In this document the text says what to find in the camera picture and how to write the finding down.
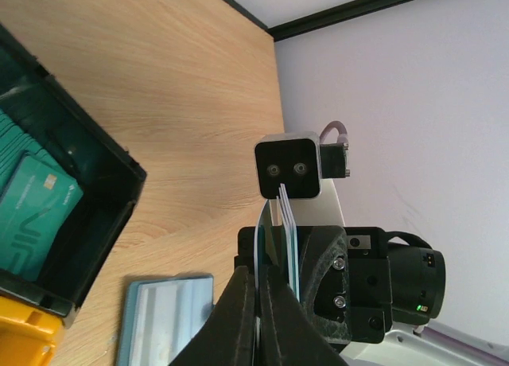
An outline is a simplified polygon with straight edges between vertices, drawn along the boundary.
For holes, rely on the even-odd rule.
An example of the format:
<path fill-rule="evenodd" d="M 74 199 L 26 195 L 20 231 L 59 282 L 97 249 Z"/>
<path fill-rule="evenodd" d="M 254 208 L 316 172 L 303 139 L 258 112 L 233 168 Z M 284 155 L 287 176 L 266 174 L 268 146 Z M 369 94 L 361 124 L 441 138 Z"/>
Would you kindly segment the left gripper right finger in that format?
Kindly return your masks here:
<path fill-rule="evenodd" d="M 274 266 L 260 269 L 260 364 L 345 365 L 315 330 Z"/>

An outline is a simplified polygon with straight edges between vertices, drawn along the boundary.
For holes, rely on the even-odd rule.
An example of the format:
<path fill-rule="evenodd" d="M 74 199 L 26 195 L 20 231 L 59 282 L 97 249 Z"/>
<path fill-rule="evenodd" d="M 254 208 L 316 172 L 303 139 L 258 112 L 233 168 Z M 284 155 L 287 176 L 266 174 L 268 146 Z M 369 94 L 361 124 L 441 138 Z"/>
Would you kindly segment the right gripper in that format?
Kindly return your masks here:
<path fill-rule="evenodd" d="M 297 227 L 300 301 L 305 316 L 331 345 L 378 344 L 392 326 L 387 242 L 379 228 Z M 241 228 L 237 267 L 274 266 L 289 279 L 283 230 Z"/>

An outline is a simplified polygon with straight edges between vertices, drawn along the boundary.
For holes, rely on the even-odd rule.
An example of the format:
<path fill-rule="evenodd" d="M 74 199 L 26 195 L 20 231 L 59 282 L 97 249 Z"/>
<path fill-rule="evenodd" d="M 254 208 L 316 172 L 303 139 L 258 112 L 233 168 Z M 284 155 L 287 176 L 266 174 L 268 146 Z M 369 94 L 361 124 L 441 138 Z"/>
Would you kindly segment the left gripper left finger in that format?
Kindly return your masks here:
<path fill-rule="evenodd" d="M 171 364 L 252 365 L 254 319 L 254 276 L 247 267 L 237 267 L 202 329 Z"/>

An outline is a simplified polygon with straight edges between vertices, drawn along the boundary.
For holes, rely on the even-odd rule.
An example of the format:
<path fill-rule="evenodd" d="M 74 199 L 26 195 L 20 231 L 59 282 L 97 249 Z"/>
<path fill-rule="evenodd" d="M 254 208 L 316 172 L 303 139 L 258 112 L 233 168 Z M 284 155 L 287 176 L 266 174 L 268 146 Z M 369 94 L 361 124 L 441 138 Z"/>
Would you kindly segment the teal card holder wallet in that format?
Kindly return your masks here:
<path fill-rule="evenodd" d="M 212 274 L 133 281 L 127 288 L 116 364 L 169 365 L 214 307 Z"/>

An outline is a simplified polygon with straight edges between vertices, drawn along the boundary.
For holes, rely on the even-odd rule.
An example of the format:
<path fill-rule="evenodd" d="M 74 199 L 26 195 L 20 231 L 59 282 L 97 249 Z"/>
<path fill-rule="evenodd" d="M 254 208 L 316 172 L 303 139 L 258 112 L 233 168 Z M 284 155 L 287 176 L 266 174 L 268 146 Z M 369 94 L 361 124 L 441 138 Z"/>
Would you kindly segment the extra teal cards bundle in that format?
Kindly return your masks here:
<path fill-rule="evenodd" d="M 300 301 L 300 279 L 298 270 L 298 245 L 297 245 L 297 225 L 293 218 L 293 212 L 289 204 L 286 186 L 280 184 L 278 187 L 279 208 L 282 213 L 282 223 L 286 236 L 286 252 L 288 263 L 289 286 L 296 299 Z"/>

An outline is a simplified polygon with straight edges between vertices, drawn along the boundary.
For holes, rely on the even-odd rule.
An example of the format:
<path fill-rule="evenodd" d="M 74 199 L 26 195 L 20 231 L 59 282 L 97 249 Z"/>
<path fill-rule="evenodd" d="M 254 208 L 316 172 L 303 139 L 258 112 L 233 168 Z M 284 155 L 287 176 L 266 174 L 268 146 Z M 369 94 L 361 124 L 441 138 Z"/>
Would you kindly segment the yellow bin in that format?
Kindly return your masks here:
<path fill-rule="evenodd" d="M 1 365 L 48 366 L 64 334 L 58 317 L 1 296 Z"/>

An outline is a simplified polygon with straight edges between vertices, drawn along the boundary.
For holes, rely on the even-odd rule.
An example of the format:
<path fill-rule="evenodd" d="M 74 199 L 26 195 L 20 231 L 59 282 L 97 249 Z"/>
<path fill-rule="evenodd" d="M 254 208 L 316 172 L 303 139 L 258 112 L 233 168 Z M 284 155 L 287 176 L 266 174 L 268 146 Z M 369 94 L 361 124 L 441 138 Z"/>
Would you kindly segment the black bin with teal cards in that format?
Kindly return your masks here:
<path fill-rule="evenodd" d="M 72 325 L 146 171 L 1 31 L 1 292 Z"/>

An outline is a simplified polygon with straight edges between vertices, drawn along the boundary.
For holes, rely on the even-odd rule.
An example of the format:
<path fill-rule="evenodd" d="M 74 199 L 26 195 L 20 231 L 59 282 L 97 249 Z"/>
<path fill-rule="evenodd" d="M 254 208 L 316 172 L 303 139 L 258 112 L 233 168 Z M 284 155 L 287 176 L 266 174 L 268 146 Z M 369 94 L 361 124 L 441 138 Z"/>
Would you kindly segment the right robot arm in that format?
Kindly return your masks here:
<path fill-rule="evenodd" d="M 377 227 L 300 226 L 297 297 L 336 351 L 372 360 L 390 344 L 394 364 L 504 365 L 506 348 L 436 323 L 445 260 L 420 237 Z"/>

